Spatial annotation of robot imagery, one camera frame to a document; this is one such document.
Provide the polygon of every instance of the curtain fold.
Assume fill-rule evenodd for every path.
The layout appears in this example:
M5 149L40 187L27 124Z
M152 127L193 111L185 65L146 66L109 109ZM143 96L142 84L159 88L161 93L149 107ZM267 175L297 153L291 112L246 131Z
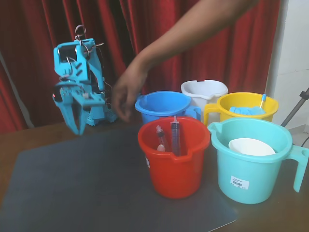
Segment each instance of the curtain fold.
M111 10L116 7L111 2L1 1L0 51L35 126L63 121L52 99L53 86L59 82L54 71L53 49L60 43L74 40L77 25L85 25L87 38L94 38L97 44L104 43L100 47L103 58L100 52L98 56L107 83L114 84L125 70L127 62L121 43L126 37L119 37L115 29L115 17L118 21L124 18L120 5Z
M120 0L134 51L169 30L198 0ZM174 90L188 80L224 82L229 92L265 91L279 0L260 0L234 25L149 72L144 91Z
M0 134L26 128L24 116L18 106L5 69L0 62Z

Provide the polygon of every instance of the robotic arm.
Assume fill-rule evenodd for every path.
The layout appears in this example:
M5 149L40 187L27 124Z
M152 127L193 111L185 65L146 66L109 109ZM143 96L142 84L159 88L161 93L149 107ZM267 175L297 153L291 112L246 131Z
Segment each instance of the robotic arm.
M54 49L54 63L60 82L54 87L53 100L75 134L82 135L86 124L94 126L102 120L117 119L106 103L104 76L94 39L82 40L77 35L75 41L58 45Z

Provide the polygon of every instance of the bucket rim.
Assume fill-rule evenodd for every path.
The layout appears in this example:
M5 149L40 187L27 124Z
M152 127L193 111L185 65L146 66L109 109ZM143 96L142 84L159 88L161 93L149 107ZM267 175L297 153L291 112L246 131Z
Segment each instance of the bucket rim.
M188 120L188 121L192 121L196 124L199 124L201 126L201 128L203 129L204 133L205 133L205 136L203 137L203 140L201 141L201 143L199 145L195 146L195 147L188 148L187 155L185 155L185 156L175 156L175 154L173 152L158 151L158 150L155 150L155 149L147 146L142 139L142 134L144 133L144 131L146 130L147 127L149 127L150 125L153 125L153 124L157 125L160 121L170 121L170 122L172 122L174 120L174 117L164 117L164 118L160 118L160 119L148 122L141 127L139 134L138 134L138 141L139 141L139 145L140 145L141 149L143 150L143 152L145 153L145 155L146 155L146 153L149 153L150 156L155 156L157 159L171 159L175 163L188 162L188 161L192 160L193 153L195 153L199 150L204 150L209 146L210 140L211 140L210 132L202 122L200 122L199 120L197 120L195 118L185 117L185 116L177 117L177 119L180 122Z
M220 130L222 129L222 126L226 123L230 123L233 121L238 121L238 120L243 120L243 121L258 121L259 123L266 123L269 125L272 125L274 127L277 127L279 129L281 129L284 132L284 136L286 137L286 139L288 140L288 144L287 146L280 152L275 153L273 155L268 155L268 156L251 156L251 155L245 155L242 153L239 153L237 151L233 151L231 149L229 149L228 147L224 146L218 139L217 137L217 132L218 130L213 129L213 127L216 127L219 125ZM240 160L245 160L245 161L249 161L249 162L255 162L255 163L275 163L278 161L281 161L283 159L285 159L285 157L287 157L292 149L292 145L293 145L293 141L292 141L292 136L289 133L289 131L280 126L277 125L275 123L269 122L269 121L265 121L265 120L261 120L261 119L256 119L256 118L248 118L248 117L235 117L235 118L230 118L227 119L223 122L213 122L211 124L208 125L208 130L211 132L211 143L212 145L221 152L225 152L227 154L229 154L230 156L240 159Z
M217 82L217 83L220 83L220 84L222 84L224 87L225 87L225 89L224 89L224 91L222 91L222 92L217 92L217 93L213 93L213 94L211 94L211 95L208 95L208 96L206 96L206 95L203 95L203 94L195 94L195 93L190 93L190 92L188 92L188 91L186 91L185 89L184 89L184 86L186 85L186 84L188 84L188 83L190 83L190 82ZM187 96L189 96L189 97L191 97L191 98L203 98L203 99L205 99L205 100L211 100L211 99L213 99L214 97L221 97L221 96L223 96L223 95L225 95L225 94L227 94L228 93L228 88L227 88L227 86L223 83L223 82L221 82L221 81L216 81L216 80L204 80L204 81L197 81L197 80L192 80L192 81L186 81L186 82L183 82L182 83L182 85L181 85L181 90L182 90L182 93L184 94L184 95L187 95Z
M170 111L162 111L162 112L158 112L158 111L151 111L151 110L146 110L144 109L141 105L140 102L143 98L150 96L150 95L154 95L154 94L158 94L158 93L173 93L173 94L179 94L183 97L185 97L185 99L187 100L187 102L184 104L185 107L179 110L170 110ZM146 95L141 95L139 96L138 100L135 103L135 109L139 112L141 112L142 114L146 114L146 115L151 115L151 116L173 116L176 114L179 114L181 112L183 112L184 110L186 110L191 103L191 98L189 96L186 96L183 93L180 92L174 92L174 91L156 91L156 92L152 92Z
M228 96L232 96L232 95L238 95L238 94L248 94L248 95L255 95L255 96L260 96L262 98L262 94L259 94L259 93L252 93L252 92L235 92L235 93L228 93L226 95L223 95L221 96L218 101L217 101L217 106L219 108L219 110L222 112L222 113L225 113L229 116L232 116L232 117L245 117L245 118L256 118L256 119L262 119L262 118L265 118L265 117L269 117L269 116L272 116L274 115L278 109L279 109L279 103L277 100L269 97L269 96L266 96L266 100L268 99L269 101L273 101L275 103L275 109L266 113L266 114L263 114L263 115L241 115L241 114L236 114L236 113L233 113L233 112L230 112L228 110L226 110L225 108L223 108L221 106L221 101L222 99L228 97Z

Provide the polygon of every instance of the label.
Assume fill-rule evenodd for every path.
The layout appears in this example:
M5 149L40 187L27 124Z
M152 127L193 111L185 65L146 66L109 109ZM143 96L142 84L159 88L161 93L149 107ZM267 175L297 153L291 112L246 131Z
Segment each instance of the label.
M145 159L146 159L146 164L147 164L148 168L150 168L149 160L146 157L145 157Z
M242 180L242 179L238 179L234 176L231 176L231 184L241 188L241 189L248 189L249 188L249 181L247 180Z

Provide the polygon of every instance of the gray mat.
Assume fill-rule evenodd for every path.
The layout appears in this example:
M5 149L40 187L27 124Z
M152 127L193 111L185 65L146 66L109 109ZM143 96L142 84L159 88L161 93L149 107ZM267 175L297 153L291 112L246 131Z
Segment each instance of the gray mat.
M236 220L214 187L169 200L152 187L139 127L19 154L1 232L206 232Z

